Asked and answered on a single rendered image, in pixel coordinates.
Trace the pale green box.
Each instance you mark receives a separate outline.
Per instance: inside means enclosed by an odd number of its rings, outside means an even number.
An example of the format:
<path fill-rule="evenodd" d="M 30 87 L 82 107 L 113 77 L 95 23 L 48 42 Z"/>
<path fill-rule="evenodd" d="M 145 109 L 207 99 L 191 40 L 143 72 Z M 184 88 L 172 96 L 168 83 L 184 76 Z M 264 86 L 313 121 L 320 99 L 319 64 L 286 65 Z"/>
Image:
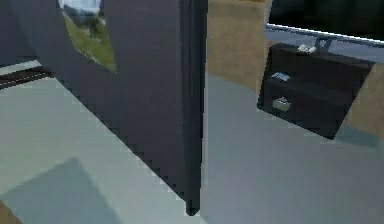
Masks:
<path fill-rule="evenodd" d="M 272 106 L 283 112 L 287 112 L 291 106 L 291 103 L 284 97 L 277 98 L 273 101 Z"/>

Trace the framed landscape picture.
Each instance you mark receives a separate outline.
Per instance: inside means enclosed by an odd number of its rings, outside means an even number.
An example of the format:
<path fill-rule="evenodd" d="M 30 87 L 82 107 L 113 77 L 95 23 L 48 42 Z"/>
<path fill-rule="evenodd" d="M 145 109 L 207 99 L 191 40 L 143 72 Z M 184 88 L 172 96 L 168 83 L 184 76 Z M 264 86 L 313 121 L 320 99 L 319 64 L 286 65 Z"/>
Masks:
<path fill-rule="evenodd" d="M 114 50 L 106 26 L 104 0 L 57 0 L 74 48 L 111 72 Z"/>

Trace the black television set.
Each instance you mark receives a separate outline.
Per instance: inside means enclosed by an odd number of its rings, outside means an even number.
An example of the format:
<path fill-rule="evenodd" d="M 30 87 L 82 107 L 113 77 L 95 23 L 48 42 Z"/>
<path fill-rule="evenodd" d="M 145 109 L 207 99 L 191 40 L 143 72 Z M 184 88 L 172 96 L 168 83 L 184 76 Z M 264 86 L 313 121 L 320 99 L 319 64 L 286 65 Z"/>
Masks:
<path fill-rule="evenodd" d="M 384 0 L 272 0 L 264 30 L 380 49 Z"/>

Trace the white crumpled object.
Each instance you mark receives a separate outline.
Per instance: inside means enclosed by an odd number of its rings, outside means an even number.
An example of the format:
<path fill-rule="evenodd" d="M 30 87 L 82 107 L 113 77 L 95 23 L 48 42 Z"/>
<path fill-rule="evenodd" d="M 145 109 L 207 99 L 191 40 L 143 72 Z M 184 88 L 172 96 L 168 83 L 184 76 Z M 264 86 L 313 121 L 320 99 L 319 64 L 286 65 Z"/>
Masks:
<path fill-rule="evenodd" d="M 316 51 L 316 47 L 315 46 L 310 47 L 308 45 L 302 44 L 298 47 L 297 51 L 299 53 L 311 54 Z"/>

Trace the black shelf cabinet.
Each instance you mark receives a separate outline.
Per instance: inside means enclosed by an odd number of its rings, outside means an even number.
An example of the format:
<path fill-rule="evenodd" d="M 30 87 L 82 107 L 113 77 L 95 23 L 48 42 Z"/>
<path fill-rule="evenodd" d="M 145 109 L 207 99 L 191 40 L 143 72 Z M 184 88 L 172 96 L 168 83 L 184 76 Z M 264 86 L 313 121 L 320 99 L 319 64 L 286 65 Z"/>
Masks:
<path fill-rule="evenodd" d="M 304 54 L 296 46 L 269 48 L 257 107 L 327 139 L 335 137 L 373 63 L 332 53 Z M 271 78 L 276 72 L 290 76 L 285 82 Z M 287 112 L 275 109 L 284 97 Z"/>

